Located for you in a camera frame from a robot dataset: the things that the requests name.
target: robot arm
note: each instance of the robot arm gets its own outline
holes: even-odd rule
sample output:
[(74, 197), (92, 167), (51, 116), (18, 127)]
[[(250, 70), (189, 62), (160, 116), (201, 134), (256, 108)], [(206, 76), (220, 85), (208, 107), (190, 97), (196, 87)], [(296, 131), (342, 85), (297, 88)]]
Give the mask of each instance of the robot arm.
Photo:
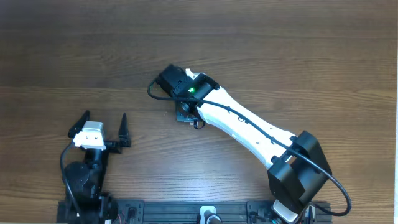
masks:
[[(303, 154), (331, 175), (326, 157), (314, 136), (306, 131), (295, 136), (265, 122), (233, 100), (224, 88), (204, 73), (192, 73), (189, 69), (184, 71), (169, 65), (155, 81), (171, 98), (153, 96), (150, 88), (148, 94), (158, 100), (175, 99), (177, 120), (203, 121), (220, 128), (248, 148), (265, 165), (269, 187), (276, 198), (272, 209), (286, 223), (297, 221), (299, 214), (308, 207), (328, 177), (302, 158), (297, 157), (290, 162), (292, 155), (282, 146)], [(232, 113), (232, 109), (244, 119)], [(248, 120), (268, 136), (248, 124)]]

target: wooden table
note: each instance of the wooden table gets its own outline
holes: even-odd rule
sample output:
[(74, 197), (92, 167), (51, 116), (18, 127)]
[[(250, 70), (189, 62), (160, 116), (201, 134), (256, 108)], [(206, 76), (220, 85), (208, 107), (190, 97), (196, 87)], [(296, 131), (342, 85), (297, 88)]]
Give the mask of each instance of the wooden table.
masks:
[[(86, 109), (109, 139), (127, 113), (132, 148), (110, 157), (104, 184), (115, 197), (272, 199), (247, 149), (147, 96), (174, 63), (266, 121), (316, 135), (353, 199), (335, 223), (392, 223), (396, 53), (393, 0), (1, 0), (0, 221), (55, 221), (59, 155)], [(316, 199), (345, 208), (330, 182)]]

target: wood grain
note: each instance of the wood grain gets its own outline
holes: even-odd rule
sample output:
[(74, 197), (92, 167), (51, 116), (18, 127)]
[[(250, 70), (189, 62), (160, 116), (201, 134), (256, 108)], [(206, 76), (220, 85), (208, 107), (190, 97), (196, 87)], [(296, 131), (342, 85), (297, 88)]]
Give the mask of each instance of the wood grain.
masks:
[[(110, 157), (104, 186), (116, 197), (272, 199), (248, 150), (176, 122), (172, 103), (146, 95), (169, 63), (206, 72), (278, 127), (316, 135), (353, 199), (335, 223), (392, 223), (393, 0), (0, 0), (0, 221), (55, 221), (59, 155), (86, 109), (110, 139), (127, 113), (133, 145)], [(316, 199), (345, 208), (331, 183)]]

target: wooden surface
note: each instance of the wooden surface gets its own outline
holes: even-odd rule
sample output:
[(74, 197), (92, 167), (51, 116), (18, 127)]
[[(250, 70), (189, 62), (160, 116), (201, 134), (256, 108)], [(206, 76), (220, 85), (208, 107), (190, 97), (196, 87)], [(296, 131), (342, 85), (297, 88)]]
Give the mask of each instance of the wooden surface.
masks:
[[(127, 113), (132, 148), (110, 157), (104, 184), (116, 197), (272, 199), (247, 149), (147, 96), (175, 63), (316, 135), (353, 199), (335, 223), (392, 223), (396, 38), (393, 0), (0, 0), (0, 221), (55, 221), (59, 155), (85, 109), (110, 139)], [(316, 199), (345, 208), (331, 183)]]

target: cable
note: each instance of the cable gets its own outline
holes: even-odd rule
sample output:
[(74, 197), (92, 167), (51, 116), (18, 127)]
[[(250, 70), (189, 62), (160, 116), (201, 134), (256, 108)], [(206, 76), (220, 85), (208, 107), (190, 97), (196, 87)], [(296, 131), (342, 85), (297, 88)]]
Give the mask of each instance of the cable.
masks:
[(253, 123), (250, 119), (245, 117), (243, 114), (237, 112), (236, 110), (230, 108), (229, 106), (225, 106), (225, 105), (222, 105), (220, 103), (215, 103), (215, 102), (208, 101), (208, 100), (199, 100), (199, 99), (194, 99), (194, 98), (169, 98), (169, 97), (155, 96), (155, 95), (153, 95), (150, 92), (150, 90), (151, 90), (151, 88), (152, 88), (152, 86), (154, 85), (155, 82), (156, 82), (156, 78), (151, 81), (151, 83), (149, 84), (148, 89), (147, 89), (148, 95), (150, 97), (152, 97), (153, 99), (156, 99), (156, 100), (167, 100), (167, 101), (179, 101), (179, 102), (183, 102), (184, 101), (184, 102), (207, 103), (209, 105), (218, 106), (220, 108), (226, 109), (228, 112), (232, 112), (232, 113), (236, 114), (239, 118), (243, 119), (247, 124), (251, 124), (251, 126), (256, 128), (261, 134), (265, 135), (266, 138), (270, 139), (272, 143), (277, 144), (280, 147), (283, 147), (284, 149), (289, 151), (293, 156), (303, 159), (305, 162), (309, 163), (313, 168), (315, 168), (319, 172), (322, 172), (323, 174), (325, 174), (340, 189), (341, 193), (343, 193), (343, 195), (344, 195), (344, 197), (346, 199), (346, 202), (347, 202), (347, 208), (343, 212), (332, 212), (332, 211), (324, 209), (323, 207), (321, 207), (321, 206), (319, 206), (317, 204), (314, 204), (315, 207), (317, 207), (319, 210), (323, 211), (325, 214), (333, 215), (333, 216), (345, 216), (351, 210), (351, 204), (352, 204), (351, 198), (349, 197), (348, 192), (344, 189), (342, 184), (339, 183), (336, 180), (335, 177), (333, 177), (331, 174), (329, 174), (326, 170), (322, 169), (320, 166), (316, 165), (309, 158), (305, 157), (301, 153), (296, 152), (295, 150), (291, 149), (290, 147), (288, 147), (285, 144), (281, 143), (280, 141), (276, 140), (274, 137), (272, 137), (271, 135), (266, 133), (258, 125)]
[(70, 188), (67, 175), (65, 173), (65, 168), (63, 166), (63, 158), (65, 157), (65, 154), (69, 151), (70, 148), (74, 146), (73, 141), (62, 151), (61, 156), (60, 156), (60, 167), (61, 167), (61, 172), (62, 172), (62, 179), (65, 183), (65, 186), (67, 187), (67, 192), (69, 193), (70, 200), (73, 203), (73, 206), (75, 206), (75, 209), (77, 213), (79, 214), (80, 217), (80, 223), (84, 224), (84, 219), (83, 219), (83, 214), (81, 213), (80, 207), (77, 204), (77, 201), (75, 197), (73, 196), (72, 189)]

